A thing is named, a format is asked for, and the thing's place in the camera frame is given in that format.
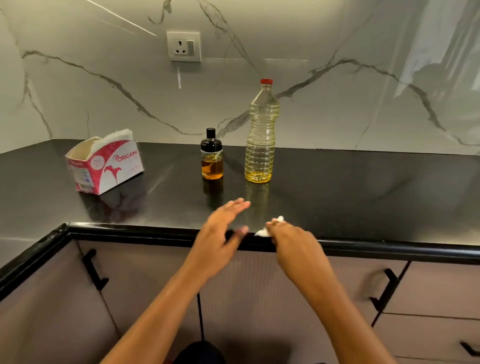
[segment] black countertop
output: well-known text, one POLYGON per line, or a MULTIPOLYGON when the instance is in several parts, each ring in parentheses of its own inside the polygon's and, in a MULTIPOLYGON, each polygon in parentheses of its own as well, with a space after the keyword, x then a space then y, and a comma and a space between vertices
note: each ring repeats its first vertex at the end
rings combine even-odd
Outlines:
POLYGON ((284 215, 321 242, 480 243, 478 156, 277 148, 271 182, 254 184, 243 177, 243 147, 226 146, 224 178, 205 181, 199 146, 139 143, 145 172, 94 196, 76 192, 67 170, 76 143, 0 155, 0 266, 64 222, 132 234, 142 229, 129 226, 199 229, 237 197, 252 207, 233 227, 251 231, 284 215))

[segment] wall socket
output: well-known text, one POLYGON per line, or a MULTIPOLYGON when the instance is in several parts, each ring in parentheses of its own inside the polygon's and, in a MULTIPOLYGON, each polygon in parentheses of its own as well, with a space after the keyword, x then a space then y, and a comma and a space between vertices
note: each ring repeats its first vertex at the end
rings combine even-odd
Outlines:
POLYGON ((168 57, 177 62, 201 62, 200 33, 167 32, 168 57))

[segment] countertop edge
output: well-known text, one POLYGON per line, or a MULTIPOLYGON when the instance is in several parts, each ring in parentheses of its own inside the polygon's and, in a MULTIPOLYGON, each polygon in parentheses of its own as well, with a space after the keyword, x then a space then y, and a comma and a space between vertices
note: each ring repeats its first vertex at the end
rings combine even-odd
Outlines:
MULTIPOLYGON (((63 223, 0 268, 0 301, 73 239, 191 247, 197 229, 63 223)), ((226 238, 232 234, 227 231, 226 238)), ((317 238, 329 256, 480 265, 480 246, 444 243, 370 242, 317 238)), ((269 238, 247 234, 239 250, 274 252, 269 238)))

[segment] black pants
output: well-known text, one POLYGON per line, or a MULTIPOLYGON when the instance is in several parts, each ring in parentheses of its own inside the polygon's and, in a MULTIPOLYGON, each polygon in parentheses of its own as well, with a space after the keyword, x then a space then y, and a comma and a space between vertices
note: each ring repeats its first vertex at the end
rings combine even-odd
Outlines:
POLYGON ((208 341, 197 341, 181 351, 173 364, 226 364, 220 350, 208 341))

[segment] black handle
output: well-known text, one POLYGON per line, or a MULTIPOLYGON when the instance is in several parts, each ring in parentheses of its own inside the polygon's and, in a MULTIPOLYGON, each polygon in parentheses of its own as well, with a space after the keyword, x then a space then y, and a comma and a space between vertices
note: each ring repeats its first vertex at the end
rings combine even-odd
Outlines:
POLYGON ((460 345, 463 346, 463 348, 467 351, 467 353, 470 354, 470 356, 480 356, 480 352, 473 350, 473 348, 470 345, 468 345, 466 342, 461 341, 460 345))
POLYGON ((105 287, 105 285, 107 284, 108 278, 101 279, 98 273, 96 272, 95 267, 93 266, 93 263, 92 263, 92 258, 95 256, 95 254, 96 254, 96 250, 90 249, 88 253, 82 257, 82 262, 85 266, 85 269, 87 270, 88 275, 92 279, 93 284, 95 284, 96 289, 101 291, 103 287, 105 287))
POLYGON ((390 301, 393 293, 395 292, 398 284, 400 283, 400 280, 390 268, 385 269, 384 272, 389 279, 389 282, 385 287, 385 291, 382 293, 379 299, 375 297, 370 297, 370 301, 373 303, 373 306, 378 312, 383 312, 385 307, 387 307, 388 301, 390 301))

